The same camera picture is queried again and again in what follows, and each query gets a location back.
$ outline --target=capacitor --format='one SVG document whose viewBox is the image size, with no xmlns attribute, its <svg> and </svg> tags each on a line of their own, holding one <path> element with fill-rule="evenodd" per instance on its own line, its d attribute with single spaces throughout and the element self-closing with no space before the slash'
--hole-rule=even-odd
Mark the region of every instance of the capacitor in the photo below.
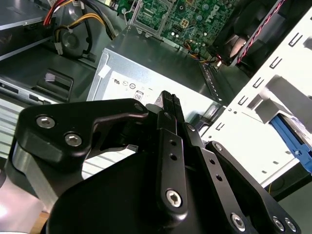
<svg viewBox="0 0 312 234">
<path fill-rule="evenodd" d="M 204 5 L 202 5 L 202 7 L 201 7 L 204 11 L 207 11 L 207 10 L 209 10 L 209 5 L 208 4 L 204 4 Z"/>
<path fill-rule="evenodd" d="M 197 20 L 197 21 L 202 21 L 202 20 L 203 20 L 203 17 L 202 17 L 201 15 L 196 16 L 196 20 Z"/>
</svg>

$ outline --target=white label sticker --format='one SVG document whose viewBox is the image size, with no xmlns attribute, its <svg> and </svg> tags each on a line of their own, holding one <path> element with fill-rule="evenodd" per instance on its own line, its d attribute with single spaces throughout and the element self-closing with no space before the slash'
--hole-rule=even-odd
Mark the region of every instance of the white label sticker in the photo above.
<svg viewBox="0 0 312 234">
<path fill-rule="evenodd" d="M 143 105 L 154 104 L 161 91 L 147 87 L 145 84 L 131 79 L 115 71 L 108 81 L 103 100 L 133 98 Z"/>
<path fill-rule="evenodd" d="M 98 75 L 101 78 L 105 78 L 106 75 L 109 73 L 109 71 L 111 70 L 111 68 L 107 65 L 104 65 L 104 67 L 102 67 L 102 69 L 100 70 L 100 72 L 98 73 Z"/>
</svg>

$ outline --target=white plastic clip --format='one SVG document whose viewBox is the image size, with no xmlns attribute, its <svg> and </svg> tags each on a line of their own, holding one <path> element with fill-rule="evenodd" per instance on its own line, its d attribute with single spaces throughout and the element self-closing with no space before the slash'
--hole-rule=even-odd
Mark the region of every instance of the white plastic clip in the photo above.
<svg viewBox="0 0 312 234">
<path fill-rule="evenodd" d="M 73 6 L 80 6 L 79 0 L 73 0 Z"/>
<path fill-rule="evenodd" d="M 56 42 L 54 43 L 55 49 L 58 52 L 58 55 L 62 55 L 63 54 L 63 47 L 62 44 L 60 42 Z"/>
<path fill-rule="evenodd" d="M 69 26 L 67 26 L 67 30 L 69 33 L 73 33 L 73 30 L 71 28 L 69 28 Z"/>
</svg>

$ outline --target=black metal bracket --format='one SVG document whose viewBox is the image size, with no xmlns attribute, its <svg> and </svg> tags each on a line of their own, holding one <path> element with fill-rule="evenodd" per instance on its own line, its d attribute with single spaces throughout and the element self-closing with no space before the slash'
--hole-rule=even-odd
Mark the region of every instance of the black metal bracket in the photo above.
<svg viewBox="0 0 312 234">
<path fill-rule="evenodd" d="M 260 233 L 300 233 L 298 224 L 224 146 L 211 141 L 206 149 L 218 158 L 243 212 L 250 217 L 253 226 Z"/>
</svg>

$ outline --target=black plastic part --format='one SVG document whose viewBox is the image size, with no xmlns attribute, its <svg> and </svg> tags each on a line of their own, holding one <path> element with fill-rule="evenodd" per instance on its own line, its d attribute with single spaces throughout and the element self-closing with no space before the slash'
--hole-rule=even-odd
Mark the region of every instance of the black plastic part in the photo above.
<svg viewBox="0 0 312 234">
<path fill-rule="evenodd" d="M 156 173 L 156 199 L 164 226 L 174 227 L 182 222 L 188 211 L 182 138 L 162 128 L 159 130 L 159 150 Z M 168 190 L 177 192 L 182 200 L 179 207 L 170 204 Z"/>
<path fill-rule="evenodd" d="M 244 233 L 257 234 L 258 232 L 241 211 L 216 155 L 204 148 L 205 146 L 198 131 L 192 131 L 188 125 L 188 123 L 185 123 L 183 129 L 186 133 L 187 148 L 190 148 L 189 154 L 195 157 L 196 168 L 202 171 L 207 180 L 215 206 L 217 206 L 218 217 L 226 233 L 241 233 L 231 221 L 231 215 L 236 214 L 245 224 Z"/>
<path fill-rule="evenodd" d="M 296 222 L 221 144 L 213 141 L 205 148 L 198 131 L 182 122 L 175 98 L 163 92 L 157 104 L 164 110 L 158 114 L 134 99 L 56 104 L 21 112 L 10 156 L 20 145 L 51 187 L 67 189 L 58 193 L 46 233 L 290 234 L 288 218 L 301 234 Z M 51 117 L 55 126 L 39 127 L 40 116 Z M 82 143 L 67 145 L 68 133 L 80 136 Z M 81 177 L 86 157 L 129 144 L 138 146 L 138 153 L 87 180 L 68 183 L 77 173 Z M 178 193 L 179 205 L 166 196 L 168 190 Z M 244 223 L 243 231 L 234 225 L 233 213 Z M 284 232 L 273 217 L 283 224 Z"/>
<path fill-rule="evenodd" d="M 40 116 L 51 117 L 55 126 L 49 129 L 39 127 L 36 119 Z M 20 113 L 15 137 L 26 152 L 57 169 L 75 171 L 92 151 L 99 152 L 99 149 L 92 148 L 94 129 L 98 125 L 105 126 L 101 135 L 106 137 L 116 125 L 127 121 L 140 122 L 147 116 L 147 109 L 131 98 L 30 107 Z M 80 136 L 81 145 L 68 145 L 65 136 L 69 133 Z"/>
<path fill-rule="evenodd" d="M 297 229 L 296 233 L 301 233 L 298 224 L 290 215 L 287 214 L 274 198 L 261 187 L 220 143 L 211 141 L 206 145 L 206 149 L 214 152 L 217 156 L 243 213 L 250 217 L 253 226 L 260 233 L 293 234 L 293 231 L 286 224 L 285 218 L 288 218 L 294 224 Z M 284 232 L 280 231 L 275 225 L 273 217 L 277 217 L 283 224 L 285 228 Z"/>
</svg>

